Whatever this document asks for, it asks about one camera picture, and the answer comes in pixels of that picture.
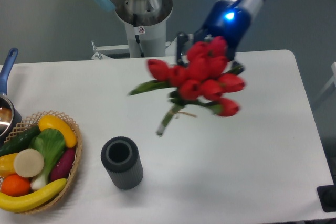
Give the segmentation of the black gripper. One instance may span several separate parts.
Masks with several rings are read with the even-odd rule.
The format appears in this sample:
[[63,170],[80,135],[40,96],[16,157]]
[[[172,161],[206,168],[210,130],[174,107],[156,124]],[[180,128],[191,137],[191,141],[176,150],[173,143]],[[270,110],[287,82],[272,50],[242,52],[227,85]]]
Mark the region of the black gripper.
[[251,14],[229,1],[217,1],[212,7],[200,29],[189,35],[180,32],[176,37],[176,64],[186,67],[183,55],[191,45],[203,41],[208,35],[222,36],[227,42],[227,57],[234,60],[236,49],[249,28],[252,21]]

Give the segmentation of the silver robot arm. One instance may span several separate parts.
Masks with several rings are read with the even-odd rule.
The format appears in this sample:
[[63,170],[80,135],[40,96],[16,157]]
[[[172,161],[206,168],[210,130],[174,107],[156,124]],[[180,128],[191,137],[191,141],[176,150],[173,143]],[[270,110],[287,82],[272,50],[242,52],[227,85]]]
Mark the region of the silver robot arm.
[[[166,21],[173,10],[172,0],[94,0],[101,9],[116,13],[124,23],[132,58],[161,57],[166,54]],[[196,42],[222,36],[228,44],[228,58],[236,49],[265,0],[216,0],[195,33],[178,33],[176,62]]]

